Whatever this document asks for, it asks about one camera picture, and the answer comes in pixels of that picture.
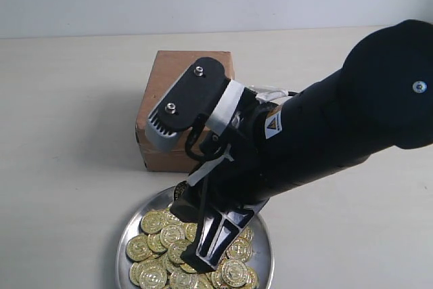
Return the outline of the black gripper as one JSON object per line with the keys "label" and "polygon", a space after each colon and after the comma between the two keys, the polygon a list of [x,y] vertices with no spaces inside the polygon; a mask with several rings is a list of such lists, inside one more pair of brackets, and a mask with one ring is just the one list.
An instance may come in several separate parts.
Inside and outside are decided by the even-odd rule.
{"label": "black gripper", "polygon": [[267,201],[245,205],[230,198],[241,175],[259,162],[253,135],[263,116],[276,108],[275,100],[291,93],[277,88],[244,88],[240,102],[222,135],[207,126],[193,127],[185,151],[198,165],[174,190],[170,211],[186,223],[197,223],[192,244],[182,253],[184,263],[198,273],[215,271],[228,248],[247,226],[253,229],[253,265],[267,261],[267,227],[260,211]]}

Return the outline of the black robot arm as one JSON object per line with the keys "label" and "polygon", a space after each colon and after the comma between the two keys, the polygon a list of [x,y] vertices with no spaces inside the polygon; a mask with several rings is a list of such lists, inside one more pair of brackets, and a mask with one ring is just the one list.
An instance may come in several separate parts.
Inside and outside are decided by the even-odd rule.
{"label": "black robot arm", "polygon": [[247,111],[225,139],[229,157],[171,207],[198,226],[181,258],[199,273],[214,271],[270,197],[386,148],[431,143],[432,25],[405,20],[366,36],[341,69],[283,104]]}

